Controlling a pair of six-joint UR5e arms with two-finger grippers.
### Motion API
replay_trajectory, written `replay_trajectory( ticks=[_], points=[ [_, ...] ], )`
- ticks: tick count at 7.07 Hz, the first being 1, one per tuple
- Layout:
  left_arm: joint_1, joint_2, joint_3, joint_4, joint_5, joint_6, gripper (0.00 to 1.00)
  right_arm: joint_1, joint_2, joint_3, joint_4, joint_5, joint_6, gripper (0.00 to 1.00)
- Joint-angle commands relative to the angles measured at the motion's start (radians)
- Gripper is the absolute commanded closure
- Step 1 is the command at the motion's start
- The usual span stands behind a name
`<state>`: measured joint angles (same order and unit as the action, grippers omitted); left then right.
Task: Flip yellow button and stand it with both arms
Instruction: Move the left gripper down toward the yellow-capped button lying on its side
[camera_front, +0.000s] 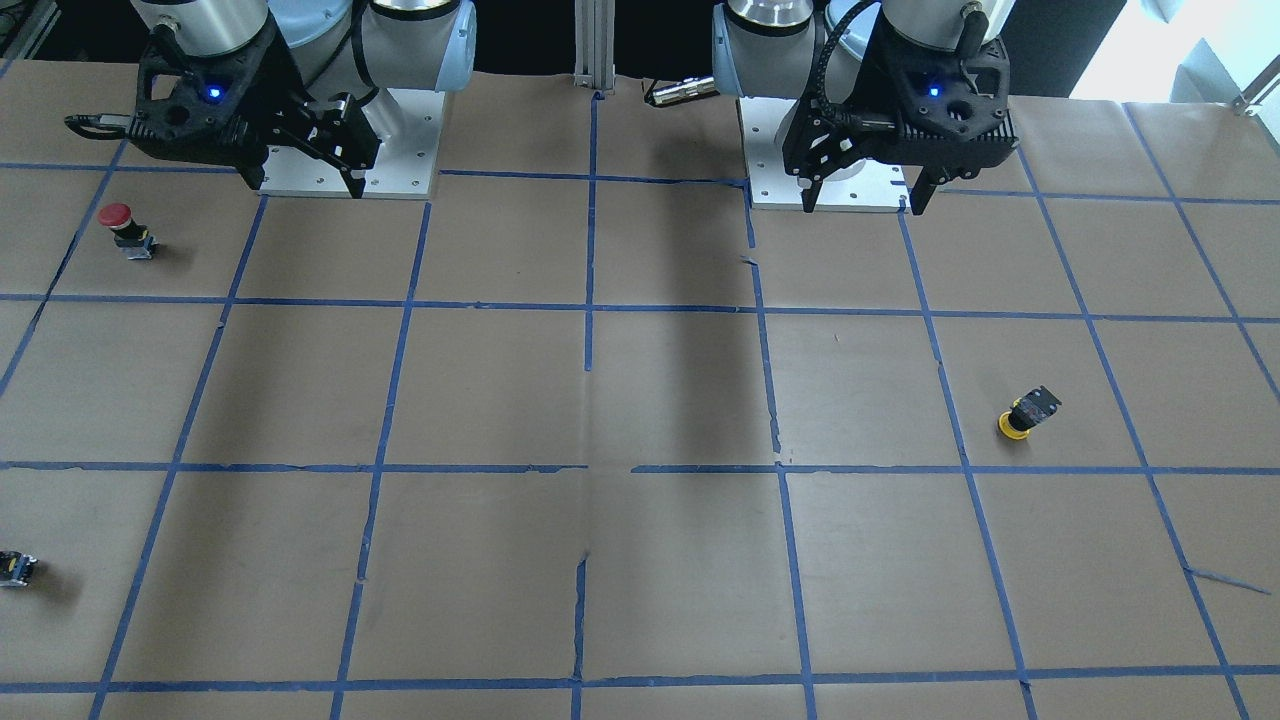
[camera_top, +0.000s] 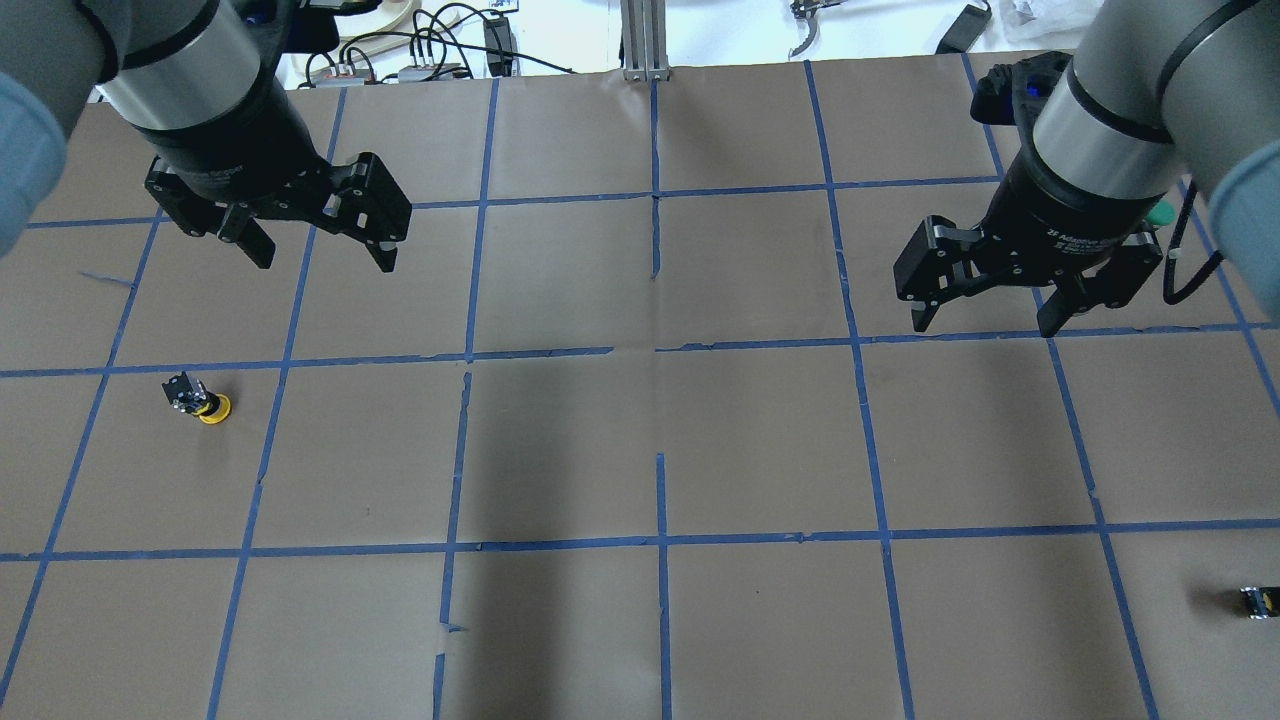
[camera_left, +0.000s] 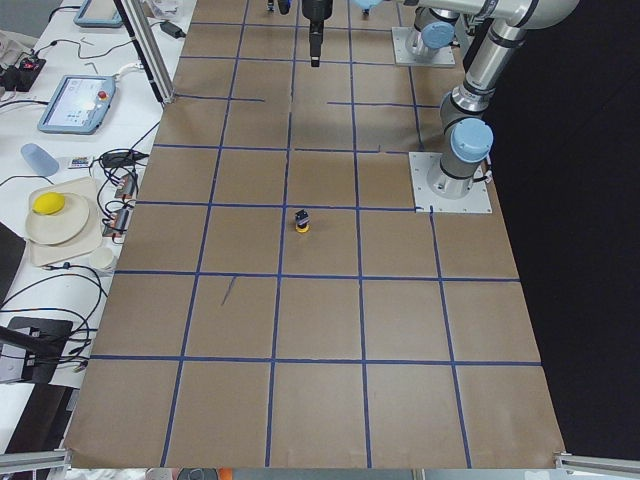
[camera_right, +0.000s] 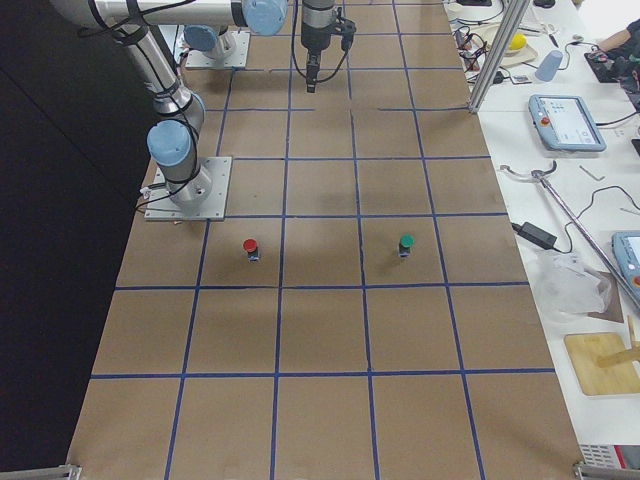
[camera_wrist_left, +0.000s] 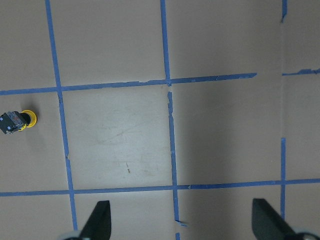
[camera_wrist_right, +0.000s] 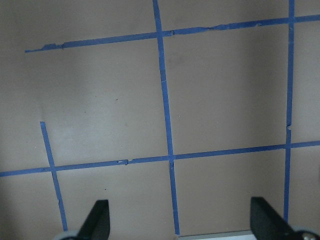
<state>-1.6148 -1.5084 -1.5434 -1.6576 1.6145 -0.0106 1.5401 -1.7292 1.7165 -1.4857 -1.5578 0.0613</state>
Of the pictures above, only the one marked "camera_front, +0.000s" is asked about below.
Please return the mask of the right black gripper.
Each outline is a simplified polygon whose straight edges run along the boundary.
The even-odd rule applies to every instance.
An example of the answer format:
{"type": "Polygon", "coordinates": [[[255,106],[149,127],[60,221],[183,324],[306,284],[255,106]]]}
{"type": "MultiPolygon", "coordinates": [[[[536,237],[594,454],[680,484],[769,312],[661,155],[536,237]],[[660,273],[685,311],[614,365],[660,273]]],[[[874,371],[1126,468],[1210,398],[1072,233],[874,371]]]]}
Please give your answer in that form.
{"type": "Polygon", "coordinates": [[[364,196],[380,138],[353,95],[312,101],[275,20],[211,56],[187,51],[183,28],[179,20],[151,28],[131,114],[73,114],[65,127],[83,138],[125,140],[159,160],[233,168],[255,192],[270,149],[293,147],[337,169],[352,199],[364,196]]]}

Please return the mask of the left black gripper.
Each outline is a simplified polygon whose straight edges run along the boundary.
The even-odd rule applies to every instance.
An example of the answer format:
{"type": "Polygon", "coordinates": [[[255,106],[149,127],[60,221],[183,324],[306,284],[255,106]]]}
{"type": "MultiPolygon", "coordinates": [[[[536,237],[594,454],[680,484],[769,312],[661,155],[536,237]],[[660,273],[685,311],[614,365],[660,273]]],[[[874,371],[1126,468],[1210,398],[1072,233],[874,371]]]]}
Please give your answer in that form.
{"type": "Polygon", "coordinates": [[[815,211],[827,177],[870,159],[922,168],[911,186],[911,214],[919,217],[940,187],[998,167],[1019,145],[1001,38],[970,58],[905,38],[873,38],[842,102],[826,87],[822,53],[815,49],[783,127],[783,169],[796,179],[806,214],[815,211]]]}

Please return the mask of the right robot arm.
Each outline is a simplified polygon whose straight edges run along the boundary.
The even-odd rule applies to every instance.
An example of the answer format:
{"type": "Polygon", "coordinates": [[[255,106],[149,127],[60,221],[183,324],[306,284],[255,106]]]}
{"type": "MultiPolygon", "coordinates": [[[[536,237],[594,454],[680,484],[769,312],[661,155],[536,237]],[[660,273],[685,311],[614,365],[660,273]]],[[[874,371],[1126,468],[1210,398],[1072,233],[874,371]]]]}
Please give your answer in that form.
{"type": "Polygon", "coordinates": [[[230,168],[276,197],[425,201],[447,100],[474,70],[471,1],[137,1],[134,106],[84,138],[230,168]]]}

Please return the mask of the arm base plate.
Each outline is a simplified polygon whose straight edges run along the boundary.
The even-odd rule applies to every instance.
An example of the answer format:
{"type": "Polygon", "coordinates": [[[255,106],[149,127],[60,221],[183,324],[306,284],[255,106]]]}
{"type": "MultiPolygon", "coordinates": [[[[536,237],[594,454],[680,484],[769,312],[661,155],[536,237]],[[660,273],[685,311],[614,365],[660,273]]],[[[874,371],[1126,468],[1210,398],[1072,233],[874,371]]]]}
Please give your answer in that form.
{"type": "MultiPolygon", "coordinates": [[[[381,141],[366,170],[364,199],[426,201],[433,195],[451,94],[384,88],[364,109],[381,141]]],[[[300,150],[274,147],[259,193],[271,197],[349,199],[337,169],[300,150]]]]}
{"type": "MultiPolygon", "coordinates": [[[[801,211],[797,179],[785,172],[782,141],[796,102],[776,97],[741,97],[742,127],[751,201],[765,210],[801,211]]],[[[824,182],[817,211],[901,213],[913,209],[905,170],[870,159],[855,161],[824,182]]]]}

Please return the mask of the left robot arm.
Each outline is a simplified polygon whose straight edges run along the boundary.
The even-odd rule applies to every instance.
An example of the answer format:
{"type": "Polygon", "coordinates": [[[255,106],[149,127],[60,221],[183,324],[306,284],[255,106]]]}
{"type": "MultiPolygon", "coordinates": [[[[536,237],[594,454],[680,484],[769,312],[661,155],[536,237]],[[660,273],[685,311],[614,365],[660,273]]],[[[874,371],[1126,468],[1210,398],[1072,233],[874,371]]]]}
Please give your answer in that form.
{"type": "Polygon", "coordinates": [[[1019,145],[1010,1],[727,1],[713,82],[739,101],[753,202],[913,213],[1019,145]]]}

